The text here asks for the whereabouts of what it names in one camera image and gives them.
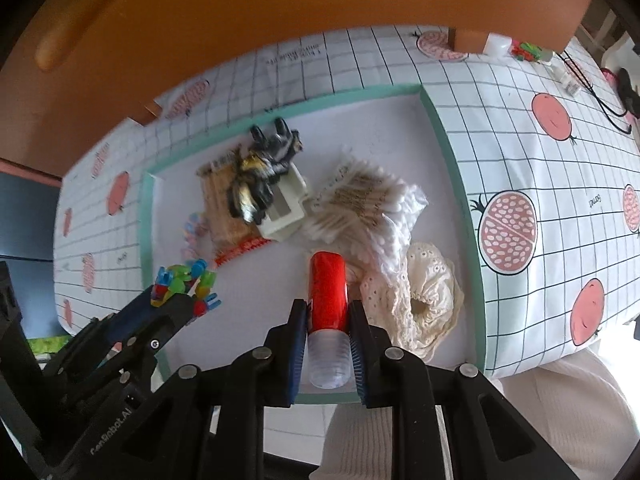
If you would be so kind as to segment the toothpick packet brown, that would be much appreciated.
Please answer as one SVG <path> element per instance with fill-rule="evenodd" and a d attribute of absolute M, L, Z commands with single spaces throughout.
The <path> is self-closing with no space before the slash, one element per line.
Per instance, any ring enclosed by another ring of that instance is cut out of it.
<path fill-rule="evenodd" d="M 223 266 L 270 243 L 258 226 L 273 201 L 272 183 L 250 170 L 254 156 L 245 161 L 242 145 L 198 168 L 205 218 L 213 244 L 213 264 Z"/>

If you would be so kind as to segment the white small box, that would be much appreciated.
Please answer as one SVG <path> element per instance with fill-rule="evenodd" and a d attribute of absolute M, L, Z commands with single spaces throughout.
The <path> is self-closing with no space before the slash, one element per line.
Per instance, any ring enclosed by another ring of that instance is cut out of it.
<path fill-rule="evenodd" d="M 294 164 L 271 188 L 273 202 L 258 231 L 266 240 L 283 242 L 299 229 L 306 218 L 305 202 L 311 189 Z"/>

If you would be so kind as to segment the red tube clear cap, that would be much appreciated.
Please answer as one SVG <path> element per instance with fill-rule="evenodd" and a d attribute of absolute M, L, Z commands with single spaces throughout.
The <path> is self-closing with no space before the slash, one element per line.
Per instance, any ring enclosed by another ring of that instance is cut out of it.
<path fill-rule="evenodd" d="M 309 278 L 309 380 L 319 389 L 341 388 L 352 376 L 344 258 L 336 252 L 315 252 Z"/>

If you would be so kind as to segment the pomegranate print grid mat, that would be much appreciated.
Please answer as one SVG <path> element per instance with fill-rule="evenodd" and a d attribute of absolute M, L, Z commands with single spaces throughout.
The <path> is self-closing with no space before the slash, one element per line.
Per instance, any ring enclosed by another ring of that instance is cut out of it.
<path fill-rule="evenodd" d="M 435 105 L 468 201 L 514 190 L 536 209 L 529 267 L 513 278 L 482 272 L 489 376 L 522 376 L 576 352 L 570 308 L 592 278 L 604 288 L 603 325 L 639 311 L 639 150 L 588 52 L 571 41 L 560 63 L 585 81 L 577 96 L 547 65 L 454 53 L 438 26 L 386 26 L 297 38 L 206 70 L 160 98 L 163 118 L 122 122 L 64 177 L 53 249 L 58 322 L 77 333 L 141 287 L 134 229 L 153 162 L 283 105 L 417 84 Z"/>

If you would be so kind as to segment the white charger adapter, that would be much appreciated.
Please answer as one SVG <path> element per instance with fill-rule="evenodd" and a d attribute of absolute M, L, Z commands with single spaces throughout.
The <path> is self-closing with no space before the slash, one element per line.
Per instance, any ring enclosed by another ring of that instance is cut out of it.
<path fill-rule="evenodd" d="M 511 52 L 511 49 L 511 37 L 499 34 L 489 34 L 485 42 L 483 53 L 491 58 L 504 58 Z"/>

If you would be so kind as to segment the cream lace scrunchie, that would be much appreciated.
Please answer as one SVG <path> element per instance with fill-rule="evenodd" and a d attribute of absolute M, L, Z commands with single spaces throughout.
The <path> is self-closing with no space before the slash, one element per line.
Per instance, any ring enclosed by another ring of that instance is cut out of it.
<path fill-rule="evenodd" d="M 409 246 L 394 278 L 364 274 L 360 297 L 368 322 L 425 363 L 456 327 L 464 303 L 454 264 L 435 245 L 422 242 Z"/>

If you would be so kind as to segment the dark blue cabinet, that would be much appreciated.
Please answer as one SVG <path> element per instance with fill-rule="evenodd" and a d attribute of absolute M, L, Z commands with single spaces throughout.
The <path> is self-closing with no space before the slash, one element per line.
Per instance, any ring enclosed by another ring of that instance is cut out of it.
<path fill-rule="evenodd" d="M 2 174 L 1 260 L 10 271 L 29 339 L 60 336 L 54 298 L 53 235 L 60 190 Z"/>

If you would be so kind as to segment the cotton swabs bag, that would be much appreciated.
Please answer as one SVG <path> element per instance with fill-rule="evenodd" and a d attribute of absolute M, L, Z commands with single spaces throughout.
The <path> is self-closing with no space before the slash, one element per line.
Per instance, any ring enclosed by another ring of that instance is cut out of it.
<path fill-rule="evenodd" d="M 394 278 L 427 205 L 419 185 L 345 152 L 310 200 L 303 233 L 315 242 L 346 248 L 366 268 Z"/>

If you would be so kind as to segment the white plug piece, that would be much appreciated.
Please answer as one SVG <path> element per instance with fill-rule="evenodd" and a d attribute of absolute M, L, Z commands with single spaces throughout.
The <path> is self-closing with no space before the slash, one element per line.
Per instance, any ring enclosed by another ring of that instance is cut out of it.
<path fill-rule="evenodd" d="M 582 83 L 566 64 L 550 64 L 549 68 L 553 78 L 566 94 L 569 96 L 577 96 L 578 93 L 582 91 Z"/>

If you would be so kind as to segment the orange wooden nightstand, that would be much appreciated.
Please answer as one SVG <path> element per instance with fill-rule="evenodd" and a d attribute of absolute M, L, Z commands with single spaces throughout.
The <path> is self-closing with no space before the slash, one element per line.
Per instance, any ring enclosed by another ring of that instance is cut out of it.
<path fill-rule="evenodd" d="M 206 68 L 327 30 L 445 25 L 556 49 L 591 0 L 44 0 L 3 40 L 1 156 L 62 176 L 125 118 Z"/>

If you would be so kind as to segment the colourful plastic clips bundle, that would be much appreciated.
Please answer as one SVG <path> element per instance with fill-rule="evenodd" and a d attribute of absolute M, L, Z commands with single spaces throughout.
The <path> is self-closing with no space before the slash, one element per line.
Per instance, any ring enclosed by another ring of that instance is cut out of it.
<path fill-rule="evenodd" d="M 199 318 L 221 305 L 221 299 L 213 291 L 216 279 L 217 274 L 204 259 L 161 266 L 151 287 L 150 304 L 159 308 L 172 297 L 189 296 L 193 300 L 193 315 Z"/>

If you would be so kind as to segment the white foam tray teal rim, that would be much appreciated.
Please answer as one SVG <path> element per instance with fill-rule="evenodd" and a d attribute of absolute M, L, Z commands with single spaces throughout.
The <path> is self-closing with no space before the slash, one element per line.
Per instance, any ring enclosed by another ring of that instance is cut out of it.
<path fill-rule="evenodd" d="M 281 108 L 278 116 L 302 136 L 303 151 L 293 160 L 310 193 L 302 223 L 292 234 L 218 268 L 221 306 L 166 344 L 160 354 L 163 374 L 184 364 L 221 367 L 256 347 L 288 318 L 292 302 L 306 295 L 314 252 L 337 252 L 375 271 L 398 263 L 390 242 L 396 212 L 368 214 L 371 190 L 326 195 L 349 162 L 379 177 L 392 174 L 426 196 L 411 237 L 435 244 L 452 260 L 465 301 L 461 326 L 435 353 L 433 364 L 483 365 L 484 292 L 476 236 L 454 152 L 426 90 L 402 84 L 341 92 Z"/>

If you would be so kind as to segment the pastel hair ties pack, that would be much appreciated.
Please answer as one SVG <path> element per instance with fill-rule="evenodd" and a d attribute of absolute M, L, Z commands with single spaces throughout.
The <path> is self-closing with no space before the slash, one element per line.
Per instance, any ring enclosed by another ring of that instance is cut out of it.
<path fill-rule="evenodd" d="M 202 212 L 192 212 L 183 225 L 181 255 L 184 261 L 209 259 L 208 222 Z"/>

